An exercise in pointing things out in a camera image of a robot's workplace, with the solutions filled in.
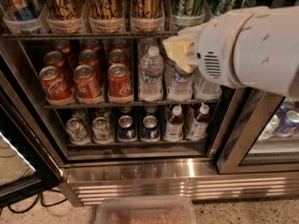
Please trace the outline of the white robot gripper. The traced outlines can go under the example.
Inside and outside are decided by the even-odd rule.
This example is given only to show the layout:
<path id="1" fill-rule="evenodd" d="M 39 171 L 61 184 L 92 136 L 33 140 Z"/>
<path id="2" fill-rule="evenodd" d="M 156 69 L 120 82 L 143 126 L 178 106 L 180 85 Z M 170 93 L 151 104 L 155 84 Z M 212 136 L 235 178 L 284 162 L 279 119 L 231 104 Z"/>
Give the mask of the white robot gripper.
<path id="1" fill-rule="evenodd" d="M 199 71 L 209 82 L 243 88 L 234 69 L 234 50 L 241 29 L 252 15 L 252 12 L 230 11 L 207 23 L 184 28 L 178 37 L 195 41 L 165 39 L 166 54 L 186 73 L 194 70 L 197 58 Z"/>

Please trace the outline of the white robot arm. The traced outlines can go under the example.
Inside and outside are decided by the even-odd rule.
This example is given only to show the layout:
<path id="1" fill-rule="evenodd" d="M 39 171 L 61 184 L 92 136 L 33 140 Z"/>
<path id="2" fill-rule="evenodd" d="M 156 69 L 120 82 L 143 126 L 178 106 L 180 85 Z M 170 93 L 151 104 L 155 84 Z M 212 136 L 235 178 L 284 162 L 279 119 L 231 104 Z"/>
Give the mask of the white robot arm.
<path id="1" fill-rule="evenodd" d="M 163 41 L 169 59 L 212 83 L 299 98 L 299 7 L 234 9 Z"/>

